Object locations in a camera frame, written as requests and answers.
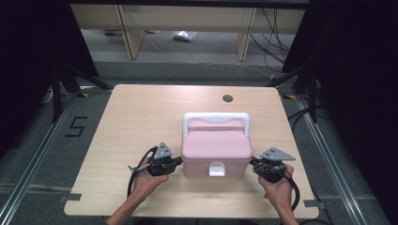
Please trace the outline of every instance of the aluminum rail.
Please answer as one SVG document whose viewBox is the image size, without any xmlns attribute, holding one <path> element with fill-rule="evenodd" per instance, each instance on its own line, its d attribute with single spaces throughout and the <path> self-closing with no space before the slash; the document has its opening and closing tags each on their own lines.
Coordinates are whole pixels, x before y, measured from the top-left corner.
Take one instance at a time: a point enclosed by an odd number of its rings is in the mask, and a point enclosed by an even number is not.
<svg viewBox="0 0 398 225">
<path fill-rule="evenodd" d="M 41 165 L 41 162 L 45 158 L 51 143 L 54 140 L 54 137 L 62 124 L 65 115 L 68 112 L 69 106 L 76 98 L 76 94 L 69 94 L 66 97 L 66 102 L 64 103 L 64 111 L 59 115 L 58 119 L 50 125 L 49 130 L 47 131 L 44 139 L 41 141 L 38 150 L 35 155 L 33 155 L 30 160 L 28 166 L 26 167 L 23 175 L 18 181 L 15 188 L 12 190 L 11 194 L 8 196 L 7 201 L 3 204 L 0 210 L 0 221 L 2 225 L 9 224 L 12 220 L 15 212 L 17 211 L 21 201 L 23 200 L 23 196 L 26 191 L 29 189 L 29 185 L 38 172 L 38 168 Z"/>
<path fill-rule="evenodd" d="M 307 102 L 305 101 L 303 96 L 298 96 L 298 105 L 302 110 L 308 108 Z M 358 225 L 368 224 L 360 209 L 360 205 L 358 204 L 350 187 L 346 183 L 344 176 L 340 171 L 336 160 L 333 157 L 333 154 L 330 152 L 328 144 L 326 143 L 318 127 L 318 124 L 314 123 L 311 116 L 307 113 L 305 113 L 305 121 L 307 122 L 307 125 L 311 133 L 313 134 L 319 152 L 321 153 L 322 158 L 325 160 L 331 178 L 333 179 L 333 182 L 337 190 L 339 191 L 340 196 L 342 197 L 345 208 L 347 209 L 347 212 L 351 217 L 353 224 L 358 224 Z"/>
</svg>

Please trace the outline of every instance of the forearm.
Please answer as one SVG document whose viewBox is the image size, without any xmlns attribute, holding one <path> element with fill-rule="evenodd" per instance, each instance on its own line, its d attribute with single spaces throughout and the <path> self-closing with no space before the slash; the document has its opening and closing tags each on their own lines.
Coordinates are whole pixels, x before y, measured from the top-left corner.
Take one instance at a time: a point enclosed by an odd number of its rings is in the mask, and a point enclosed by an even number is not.
<svg viewBox="0 0 398 225">
<path fill-rule="evenodd" d="M 295 215 L 290 207 L 278 208 L 278 215 L 282 220 L 283 225 L 298 225 L 299 223 L 296 221 Z"/>
<path fill-rule="evenodd" d="M 134 210 L 140 205 L 145 198 L 138 194 L 133 194 L 111 215 L 106 222 L 110 225 L 125 224 Z"/>
</svg>

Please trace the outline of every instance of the pink box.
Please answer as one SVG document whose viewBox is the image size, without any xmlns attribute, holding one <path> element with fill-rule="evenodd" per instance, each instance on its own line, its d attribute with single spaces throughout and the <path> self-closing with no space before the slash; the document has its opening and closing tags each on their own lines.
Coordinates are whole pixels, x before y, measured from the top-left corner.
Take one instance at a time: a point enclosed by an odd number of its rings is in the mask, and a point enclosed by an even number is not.
<svg viewBox="0 0 398 225">
<path fill-rule="evenodd" d="M 250 116 L 244 112 L 189 112 L 183 118 L 187 176 L 241 176 L 252 159 Z"/>
</svg>

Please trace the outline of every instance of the gray floor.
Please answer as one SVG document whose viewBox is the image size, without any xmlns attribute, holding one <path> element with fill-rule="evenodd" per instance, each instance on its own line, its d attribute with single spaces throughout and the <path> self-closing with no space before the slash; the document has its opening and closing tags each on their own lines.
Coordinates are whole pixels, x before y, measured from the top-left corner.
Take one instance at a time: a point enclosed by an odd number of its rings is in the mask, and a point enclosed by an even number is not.
<svg viewBox="0 0 398 225">
<path fill-rule="evenodd" d="M 164 83 L 203 85 L 251 85 L 262 86 L 270 76 L 280 77 L 273 70 L 280 70 L 282 64 L 265 56 L 251 41 L 245 62 L 237 60 L 235 40 L 232 34 L 198 33 L 191 42 L 173 40 L 173 32 L 159 32 L 145 37 L 137 59 L 127 58 L 121 37 L 106 37 L 100 30 L 83 30 L 87 45 L 99 71 L 99 77 L 108 84 L 118 83 Z M 260 34 L 257 41 L 266 45 Z M 289 45 L 294 36 L 281 36 Z M 278 48 L 270 48 L 278 54 Z M 294 82 L 281 84 L 282 95 L 291 95 Z M 79 80 L 81 85 L 92 85 Z M 65 215 L 64 198 L 73 186 L 83 163 L 85 153 L 94 136 L 100 117 L 111 94 L 92 89 L 88 97 L 76 97 L 60 124 L 60 128 L 49 145 L 38 172 L 31 182 L 19 205 L 11 224 L 92 224 L 99 217 L 69 217 Z M 299 101 L 282 99 L 286 115 L 300 110 Z M 355 161 L 349 158 L 333 122 L 325 109 L 317 110 L 319 129 L 322 131 L 330 152 L 337 161 L 349 189 L 353 192 L 367 224 L 389 224 L 380 209 L 372 191 L 366 185 Z M 69 128 L 76 116 L 85 116 L 77 122 L 83 126 L 80 137 L 67 137 L 77 130 Z M 0 160 L 0 203 L 4 204 L 13 187 L 23 175 L 30 159 L 38 150 L 41 140 L 52 125 L 52 105 L 45 104 L 35 119 L 26 127 L 18 144 L 10 148 Z M 304 167 L 310 183 L 328 208 L 334 224 L 356 224 L 349 215 L 342 196 L 330 175 L 327 164 L 320 154 L 319 146 L 309 130 L 309 122 L 300 118 L 294 130 Z M 320 219 L 328 221 L 321 211 Z M 260 224 L 279 224 L 275 221 L 260 220 Z"/>
</svg>

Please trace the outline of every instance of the white handle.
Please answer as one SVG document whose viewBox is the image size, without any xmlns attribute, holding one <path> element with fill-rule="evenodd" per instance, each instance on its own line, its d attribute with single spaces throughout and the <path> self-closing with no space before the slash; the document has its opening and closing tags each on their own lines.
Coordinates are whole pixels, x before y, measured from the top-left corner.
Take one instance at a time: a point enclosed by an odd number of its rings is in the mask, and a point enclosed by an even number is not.
<svg viewBox="0 0 398 225">
<path fill-rule="evenodd" d="M 245 120 L 245 137 L 250 136 L 250 116 L 245 112 L 188 112 L 182 119 L 182 136 L 188 137 L 188 123 L 191 119 L 203 119 L 208 122 L 220 123 L 232 119 Z"/>
</svg>

